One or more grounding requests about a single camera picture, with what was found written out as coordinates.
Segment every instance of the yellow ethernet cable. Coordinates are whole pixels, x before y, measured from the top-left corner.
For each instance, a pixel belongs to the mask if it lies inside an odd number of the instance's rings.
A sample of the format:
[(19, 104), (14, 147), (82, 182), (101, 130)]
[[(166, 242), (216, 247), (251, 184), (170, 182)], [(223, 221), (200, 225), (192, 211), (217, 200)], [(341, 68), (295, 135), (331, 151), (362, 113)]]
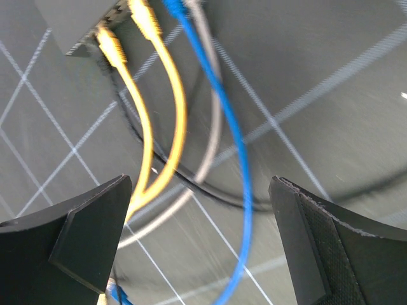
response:
[(169, 75), (176, 104), (176, 127), (167, 164), (148, 189), (142, 194), (136, 192), (133, 194), (132, 199), (130, 200), (126, 222), (136, 211), (158, 196), (158, 194), (170, 182), (171, 177), (178, 166), (179, 160), (181, 159), (186, 135), (186, 102), (184, 88), (175, 63), (161, 39), (161, 29), (158, 25), (154, 11), (149, 7), (146, 0), (128, 0), (128, 7), (132, 12), (134, 22), (140, 28), (144, 37), (150, 40), (155, 47), (155, 50), (161, 58), (164, 68)]
[(97, 305), (107, 305), (106, 294), (99, 295), (99, 298), (97, 299)]
[(99, 27), (96, 33), (96, 38), (99, 42), (99, 48), (106, 56), (109, 63), (118, 70), (121, 78), (123, 78), (140, 116), (144, 137), (144, 150), (139, 180), (137, 181), (134, 194), (141, 194), (147, 186), (151, 170), (151, 162), (153, 159), (153, 129), (151, 127), (147, 108), (141, 97), (140, 91), (137, 89), (126, 67), (127, 60), (117, 37), (107, 28)]

